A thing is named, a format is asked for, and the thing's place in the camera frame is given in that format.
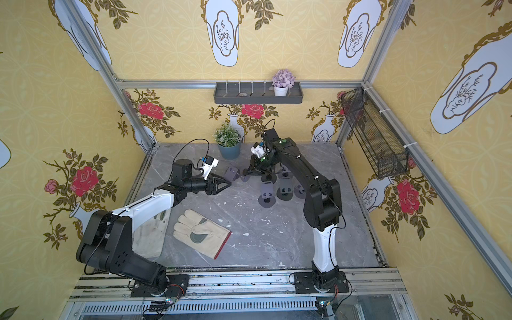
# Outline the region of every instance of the work glove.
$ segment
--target work glove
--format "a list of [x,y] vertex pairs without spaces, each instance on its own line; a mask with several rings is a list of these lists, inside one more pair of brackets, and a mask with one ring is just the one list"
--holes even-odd
[[187,209],[174,225],[174,238],[200,253],[216,259],[231,231]]

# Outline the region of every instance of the gray shelf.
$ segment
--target gray shelf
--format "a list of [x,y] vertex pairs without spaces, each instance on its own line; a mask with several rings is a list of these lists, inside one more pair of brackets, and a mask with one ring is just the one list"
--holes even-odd
[[216,104],[254,104],[254,103],[302,103],[304,96],[301,83],[296,82],[285,97],[274,96],[272,81],[267,83],[241,81],[228,82],[227,91],[225,82],[217,82],[215,85],[214,100]]

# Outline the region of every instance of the gray marble surface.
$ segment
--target gray marble surface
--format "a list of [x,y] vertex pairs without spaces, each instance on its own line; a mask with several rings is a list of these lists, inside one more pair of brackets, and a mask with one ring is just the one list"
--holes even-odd
[[[170,174],[174,156],[184,144],[161,144],[151,163],[139,198],[151,193],[165,182]],[[342,267],[377,267],[370,232],[355,197],[347,173],[333,143],[297,144],[308,161],[328,179],[338,180],[342,190],[343,213],[347,221],[345,230],[336,231],[336,258]],[[250,147],[242,145],[240,156],[224,160],[216,144],[210,145],[209,155],[219,159],[212,172],[223,176],[230,165],[240,170],[249,165]],[[206,144],[191,144],[178,159],[194,163],[204,156]],[[264,209],[258,204],[260,177],[247,182],[237,179],[232,186],[215,196],[201,192],[190,193],[172,209],[162,254],[156,261],[165,266],[244,266],[244,267],[311,267],[314,255],[313,231],[304,218],[304,200],[293,197],[290,201],[277,199],[276,204]],[[274,190],[279,187],[279,179]],[[173,237],[173,226],[186,209],[192,209],[232,231],[216,260],[208,258]]]

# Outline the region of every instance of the pink rose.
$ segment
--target pink rose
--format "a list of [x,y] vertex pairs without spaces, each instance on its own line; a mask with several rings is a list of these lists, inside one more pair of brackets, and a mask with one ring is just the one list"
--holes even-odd
[[58,187],[59,183],[53,179],[50,179],[45,185],[45,191],[52,195],[57,192]]
[[409,169],[413,169],[416,167],[416,162],[414,162],[414,159],[409,157],[407,160],[407,165],[409,166]]

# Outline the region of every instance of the wire mesh basket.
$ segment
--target wire mesh basket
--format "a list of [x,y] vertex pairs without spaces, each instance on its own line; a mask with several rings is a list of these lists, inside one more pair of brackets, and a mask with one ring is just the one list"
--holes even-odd
[[357,88],[345,93],[342,105],[345,120],[365,152],[377,179],[405,173],[409,151],[380,116],[378,108],[364,90]]

